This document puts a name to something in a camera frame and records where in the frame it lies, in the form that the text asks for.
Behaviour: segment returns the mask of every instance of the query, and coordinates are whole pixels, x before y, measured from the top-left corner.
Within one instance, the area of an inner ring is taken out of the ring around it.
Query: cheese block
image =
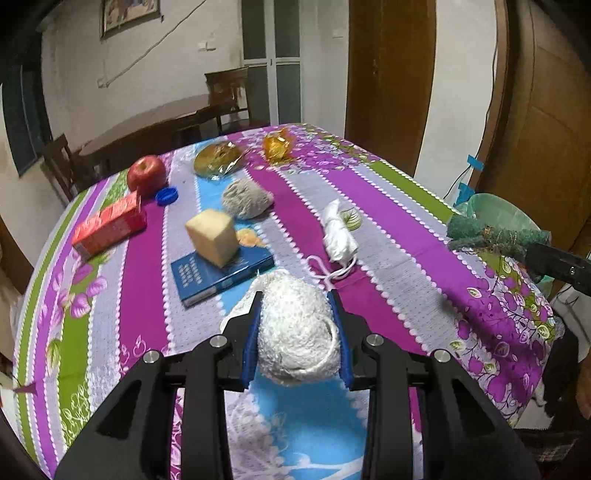
[[[224,212],[204,210],[185,223],[185,228],[195,251],[219,268],[238,251],[234,221]]]

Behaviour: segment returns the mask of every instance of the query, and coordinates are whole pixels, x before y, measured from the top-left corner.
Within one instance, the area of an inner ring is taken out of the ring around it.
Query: floral tablecloth
[[[148,202],[146,231],[88,263],[70,246],[74,228],[126,194],[126,172],[68,206],[35,268],[14,355],[16,376],[32,392],[17,395],[18,433],[45,473],[53,475],[90,415],[147,349],[190,350],[218,333],[222,317],[246,292],[249,281],[185,309],[170,268],[193,250],[185,222],[220,208],[223,189],[241,177],[273,192],[275,204],[266,218],[236,228],[253,229],[277,267],[310,283],[317,280],[306,257],[328,262],[319,211],[340,199],[359,243],[358,266],[335,284],[345,309],[408,351],[454,352],[516,423],[561,334],[538,289],[509,258],[450,252],[445,223],[452,209],[412,178],[316,127],[288,128],[297,144],[294,161],[283,167],[269,167],[261,152],[263,136],[276,127],[230,135],[250,151],[246,167],[221,181],[193,174],[196,152],[210,142],[162,155],[178,201],[166,208]],[[257,374],[247,392],[226,395],[235,478],[358,478],[367,408],[367,392],[347,392],[337,379],[284,388]],[[173,478],[179,476],[182,409],[180,392]],[[416,416],[414,401],[412,411]],[[414,440],[420,477],[419,422]]]

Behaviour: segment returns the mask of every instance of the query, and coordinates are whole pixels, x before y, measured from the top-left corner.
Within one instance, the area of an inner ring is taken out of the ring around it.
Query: gray fluffy ball
[[[222,193],[222,208],[241,220],[256,217],[273,203],[273,194],[251,179],[233,181]]]

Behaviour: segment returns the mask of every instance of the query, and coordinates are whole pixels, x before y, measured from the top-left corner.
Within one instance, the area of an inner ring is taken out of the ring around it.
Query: red apple
[[[127,186],[141,197],[154,196],[166,183],[166,168],[156,155],[140,158],[127,172]]]

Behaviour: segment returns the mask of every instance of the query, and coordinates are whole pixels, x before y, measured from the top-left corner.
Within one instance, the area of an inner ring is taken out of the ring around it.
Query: green sponge
[[[525,262],[525,252],[533,244],[549,245],[551,235],[545,230],[507,230],[488,226],[482,220],[453,215],[447,224],[449,250],[463,248],[496,250],[500,254]]]

